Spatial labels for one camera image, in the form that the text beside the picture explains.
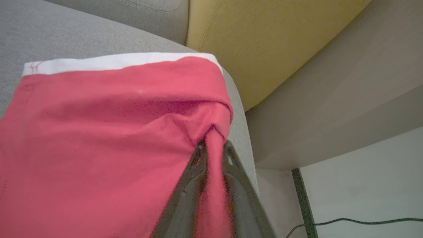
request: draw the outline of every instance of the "gray sofa seat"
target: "gray sofa seat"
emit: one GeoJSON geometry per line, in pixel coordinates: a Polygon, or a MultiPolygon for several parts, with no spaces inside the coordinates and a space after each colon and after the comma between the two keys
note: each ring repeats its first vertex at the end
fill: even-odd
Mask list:
{"type": "Polygon", "coordinates": [[[130,25],[185,44],[188,30],[188,0],[47,1],[130,25]]]}
{"type": "MultiPolygon", "coordinates": [[[[0,31],[0,117],[26,62],[135,52],[194,52],[151,33],[43,0],[3,0],[0,31]]],[[[232,78],[223,71],[234,110],[229,140],[257,190],[244,109],[232,78]]]]}

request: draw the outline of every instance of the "red fabric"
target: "red fabric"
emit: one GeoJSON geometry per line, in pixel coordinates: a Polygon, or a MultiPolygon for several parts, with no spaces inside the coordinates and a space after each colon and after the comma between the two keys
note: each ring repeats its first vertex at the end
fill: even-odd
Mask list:
{"type": "Polygon", "coordinates": [[[230,237],[231,117],[202,58],[23,77],[0,121],[0,237],[148,237],[204,136],[197,236],[230,237]]]}

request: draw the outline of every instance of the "black strip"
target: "black strip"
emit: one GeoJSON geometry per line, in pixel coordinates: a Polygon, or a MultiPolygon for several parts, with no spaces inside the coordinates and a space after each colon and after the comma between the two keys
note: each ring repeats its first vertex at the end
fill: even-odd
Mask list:
{"type": "Polygon", "coordinates": [[[302,218],[305,224],[305,230],[308,238],[318,238],[316,226],[314,225],[313,215],[308,202],[307,192],[305,191],[304,182],[302,180],[299,169],[293,169],[292,178],[294,179],[295,190],[297,191],[299,207],[301,208],[302,218]]]}

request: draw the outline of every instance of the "red cloth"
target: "red cloth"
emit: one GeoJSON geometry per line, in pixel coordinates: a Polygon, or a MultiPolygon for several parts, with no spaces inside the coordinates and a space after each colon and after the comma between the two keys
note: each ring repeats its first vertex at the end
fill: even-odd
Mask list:
{"type": "Polygon", "coordinates": [[[197,236],[231,236],[221,156],[232,108],[216,64],[32,73],[0,121],[0,237],[148,237],[204,136],[197,236]]]}

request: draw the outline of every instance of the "floor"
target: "floor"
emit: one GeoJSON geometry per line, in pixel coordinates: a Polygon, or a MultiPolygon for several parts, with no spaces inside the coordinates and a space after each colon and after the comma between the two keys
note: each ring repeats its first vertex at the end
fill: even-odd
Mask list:
{"type": "MultiPolygon", "coordinates": [[[[285,238],[292,228],[303,224],[291,171],[256,169],[260,201],[278,238],[285,238]]],[[[290,238],[307,238],[300,227],[290,238]]]]}

